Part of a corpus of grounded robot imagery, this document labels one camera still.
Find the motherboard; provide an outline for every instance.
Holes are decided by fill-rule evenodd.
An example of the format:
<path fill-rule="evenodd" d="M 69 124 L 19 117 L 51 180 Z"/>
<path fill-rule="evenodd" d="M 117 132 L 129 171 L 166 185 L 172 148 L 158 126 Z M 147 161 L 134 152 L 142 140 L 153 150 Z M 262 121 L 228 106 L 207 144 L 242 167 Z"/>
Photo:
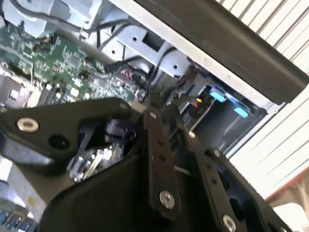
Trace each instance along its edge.
<path fill-rule="evenodd" d="M 11 24 L 0 29 L 0 62 L 38 87 L 38 106 L 106 97 L 142 101 L 146 93 L 120 73 L 106 74 L 105 64 L 66 39 L 57 35 L 35 39 Z M 7 90 L 8 99 L 1 95 L 0 102 L 17 101 L 20 91 Z"/>

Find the green circuit board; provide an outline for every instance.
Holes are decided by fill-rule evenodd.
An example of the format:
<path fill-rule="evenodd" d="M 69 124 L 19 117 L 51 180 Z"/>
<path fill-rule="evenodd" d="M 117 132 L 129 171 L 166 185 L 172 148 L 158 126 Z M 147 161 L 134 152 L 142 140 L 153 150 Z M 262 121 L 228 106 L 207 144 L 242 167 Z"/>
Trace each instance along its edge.
<path fill-rule="evenodd" d="M 120 75 L 105 74 L 104 64 L 64 38 L 38 41 L 11 24 L 0 30 L 0 62 L 28 80 L 32 76 L 57 87 L 63 102 L 105 97 L 133 101 L 144 91 Z"/>

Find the bolt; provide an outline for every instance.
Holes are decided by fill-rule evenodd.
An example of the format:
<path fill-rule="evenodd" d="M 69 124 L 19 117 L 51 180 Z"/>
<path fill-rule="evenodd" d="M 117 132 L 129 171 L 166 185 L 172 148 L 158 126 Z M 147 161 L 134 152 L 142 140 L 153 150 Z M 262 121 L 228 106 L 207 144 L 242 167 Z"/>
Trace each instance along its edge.
<path fill-rule="evenodd" d="M 167 209 L 172 209 L 175 206 L 175 199 L 169 191 L 161 191 L 159 195 L 161 204 Z"/>
<path fill-rule="evenodd" d="M 228 231 L 235 232 L 236 231 L 236 224 L 234 220 L 229 215 L 223 216 L 223 223 L 227 227 Z"/>
<path fill-rule="evenodd" d="M 39 129 L 39 124 L 32 118 L 23 117 L 17 121 L 17 127 L 24 132 L 35 132 Z"/>
<path fill-rule="evenodd" d="M 216 155 L 216 157 L 220 158 L 220 156 L 221 156 L 220 151 L 218 151 L 217 149 L 214 149 L 213 152 L 214 152 L 214 154 Z"/>
<path fill-rule="evenodd" d="M 120 107 L 123 108 L 123 109 L 127 109 L 127 106 L 123 103 L 120 103 Z"/>
<path fill-rule="evenodd" d="M 150 116 L 156 118 L 156 114 L 154 112 L 150 112 Z"/>
<path fill-rule="evenodd" d="M 192 131 L 189 131 L 189 136 L 193 139 L 195 138 L 195 134 Z"/>

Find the blue clip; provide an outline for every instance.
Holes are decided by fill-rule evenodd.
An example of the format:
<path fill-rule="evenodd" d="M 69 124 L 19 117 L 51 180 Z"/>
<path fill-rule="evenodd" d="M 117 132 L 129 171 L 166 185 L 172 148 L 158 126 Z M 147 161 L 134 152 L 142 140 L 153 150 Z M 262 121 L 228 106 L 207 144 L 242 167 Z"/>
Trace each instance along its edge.
<path fill-rule="evenodd" d="M 225 93 L 216 87 L 212 87 L 209 94 L 219 102 L 225 102 Z"/>
<path fill-rule="evenodd" d="M 249 116 L 246 109 L 239 104 L 236 104 L 233 110 L 243 118 L 247 118 Z"/>

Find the black cable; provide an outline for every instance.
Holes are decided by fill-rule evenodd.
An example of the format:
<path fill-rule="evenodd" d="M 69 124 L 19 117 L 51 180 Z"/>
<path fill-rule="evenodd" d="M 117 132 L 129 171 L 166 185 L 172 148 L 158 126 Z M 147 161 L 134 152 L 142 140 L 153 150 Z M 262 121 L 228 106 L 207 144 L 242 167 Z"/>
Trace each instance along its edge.
<path fill-rule="evenodd" d="M 100 47 L 101 44 L 101 32 L 97 30 L 97 48 Z"/>
<path fill-rule="evenodd" d="M 112 35 L 110 38 L 108 38 L 106 41 L 104 41 L 100 47 L 98 48 L 99 51 L 101 51 L 112 39 L 114 39 L 118 34 L 120 34 L 127 26 L 130 26 L 132 24 L 126 23 L 120 26 Z"/>
<path fill-rule="evenodd" d="M 149 77 L 149 83 L 151 83 L 155 77 L 158 74 L 159 68 L 161 66 L 162 61 L 164 60 L 164 58 L 171 52 L 175 51 L 176 48 L 175 47 L 170 47 L 168 50 L 165 51 L 165 53 L 162 55 L 162 57 L 160 58 L 156 68 L 151 72 L 150 77 Z"/>
<path fill-rule="evenodd" d="M 124 46 L 124 49 L 122 50 L 122 61 L 125 60 L 125 56 L 126 56 L 126 46 Z"/>
<path fill-rule="evenodd" d="M 28 10 L 24 8 L 23 6 L 21 6 L 17 0 L 9 0 L 9 1 L 22 14 L 25 14 L 27 16 L 34 17 L 34 18 L 43 19 L 67 31 L 80 32 L 81 30 L 81 27 L 75 26 L 61 18 L 57 18 L 57 17 L 51 16 L 51 15 L 48 15 L 42 12 L 34 12 L 31 10 Z"/>
<path fill-rule="evenodd" d="M 123 24 L 123 23 L 130 23 L 130 21 L 127 20 L 127 19 L 118 19 L 118 20 L 115 20 L 115 21 L 103 23 L 103 24 L 97 26 L 96 31 L 102 30 L 102 29 L 105 29 L 105 28 L 114 27 L 114 26 L 117 26 L 117 25 Z"/>

